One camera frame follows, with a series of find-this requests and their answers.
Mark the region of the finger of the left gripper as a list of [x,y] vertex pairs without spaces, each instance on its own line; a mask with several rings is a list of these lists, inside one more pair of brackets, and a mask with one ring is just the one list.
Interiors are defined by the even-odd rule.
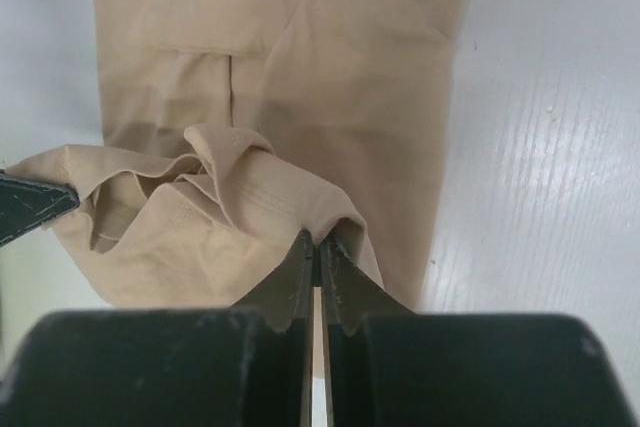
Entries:
[[34,181],[1,171],[1,246],[62,217],[80,206],[69,185]]

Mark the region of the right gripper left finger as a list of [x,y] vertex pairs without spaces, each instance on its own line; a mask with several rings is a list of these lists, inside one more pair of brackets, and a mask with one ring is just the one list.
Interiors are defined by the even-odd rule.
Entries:
[[5,426],[307,426],[314,245],[228,308],[61,311],[1,382]]

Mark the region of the beige t shirt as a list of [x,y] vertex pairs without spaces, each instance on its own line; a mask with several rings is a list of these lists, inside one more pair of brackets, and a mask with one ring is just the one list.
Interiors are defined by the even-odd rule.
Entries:
[[407,307],[442,184],[466,0],[94,0],[104,142],[9,168],[120,307],[226,306],[301,230]]

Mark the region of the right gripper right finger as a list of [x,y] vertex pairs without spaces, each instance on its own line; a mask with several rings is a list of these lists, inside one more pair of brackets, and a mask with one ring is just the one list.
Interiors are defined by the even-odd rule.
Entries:
[[605,348],[558,314],[406,309],[340,240],[318,254],[332,426],[629,426]]

